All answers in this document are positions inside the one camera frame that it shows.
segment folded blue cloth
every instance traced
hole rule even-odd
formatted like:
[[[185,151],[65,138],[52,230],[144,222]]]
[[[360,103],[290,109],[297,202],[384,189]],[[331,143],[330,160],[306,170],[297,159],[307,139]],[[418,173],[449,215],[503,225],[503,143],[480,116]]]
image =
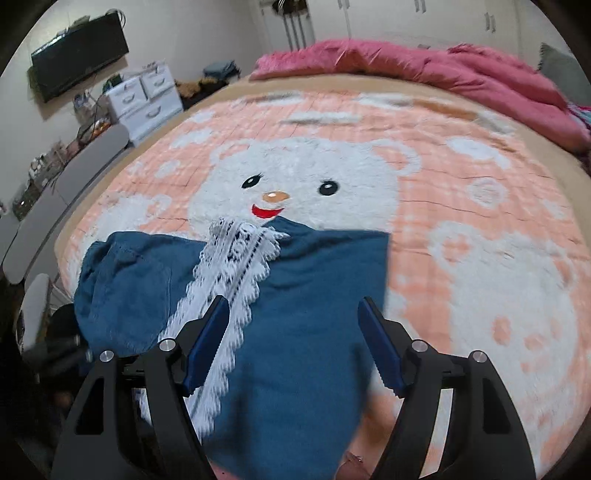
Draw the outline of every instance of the folded blue cloth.
[[[74,312],[95,356],[105,349],[134,355],[155,345],[193,280],[204,246],[142,232],[115,232],[90,246]]]
[[[361,419],[373,360],[357,323],[371,296],[382,308],[388,235],[285,232],[228,375],[207,455],[242,480],[330,480]]]

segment bear eye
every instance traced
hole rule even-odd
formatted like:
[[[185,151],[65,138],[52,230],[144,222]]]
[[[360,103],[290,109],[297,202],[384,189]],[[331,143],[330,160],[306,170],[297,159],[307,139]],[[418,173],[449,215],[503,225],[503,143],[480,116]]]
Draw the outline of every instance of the bear eye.
[[[318,189],[318,193],[324,196],[334,195],[336,191],[339,189],[339,184],[336,183],[334,180],[325,180],[320,188]]]
[[[259,181],[261,180],[262,175],[259,173],[257,175],[253,175],[250,178],[247,178],[244,183],[242,184],[243,189],[249,189],[250,187],[254,187]]]

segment television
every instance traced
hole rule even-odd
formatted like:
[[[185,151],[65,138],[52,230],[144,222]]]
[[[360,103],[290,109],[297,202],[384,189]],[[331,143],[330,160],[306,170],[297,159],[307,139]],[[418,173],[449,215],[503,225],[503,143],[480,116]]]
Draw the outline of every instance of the television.
[[[61,95],[129,52],[117,12],[70,28],[31,54],[44,102]]]

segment blue gripper pad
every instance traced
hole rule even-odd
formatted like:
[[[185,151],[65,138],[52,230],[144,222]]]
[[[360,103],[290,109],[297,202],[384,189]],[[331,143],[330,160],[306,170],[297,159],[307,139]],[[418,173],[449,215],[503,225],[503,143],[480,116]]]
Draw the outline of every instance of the blue gripper pad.
[[[378,367],[382,381],[397,396],[404,396],[406,383],[401,373],[401,356],[382,325],[382,321],[387,322],[388,320],[380,317],[374,313],[367,300],[363,299],[359,302],[357,308],[359,328],[374,358],[375,365]]]
[[[183,387],[189,395],[205,383],[213,358],[216,356],[217,347],[228,328],[230,321],[228,301],[221,297],[213,310],[209,308],[203,320],[206,324],[187,356],[187,375],[183,381]]]

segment pink comforter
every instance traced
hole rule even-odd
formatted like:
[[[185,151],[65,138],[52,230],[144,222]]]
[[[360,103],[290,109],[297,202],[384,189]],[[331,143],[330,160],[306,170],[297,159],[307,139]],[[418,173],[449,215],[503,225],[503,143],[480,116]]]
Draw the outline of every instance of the pink comforter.
[[[461,44],[415,50],[389,42],[326,40],[261,57],[251,79],[363,73],[426,83],[462,95],[527,125],[564,149],[589,149],[588,130],[567,109],[556,85],[530,66],[492,48]]]

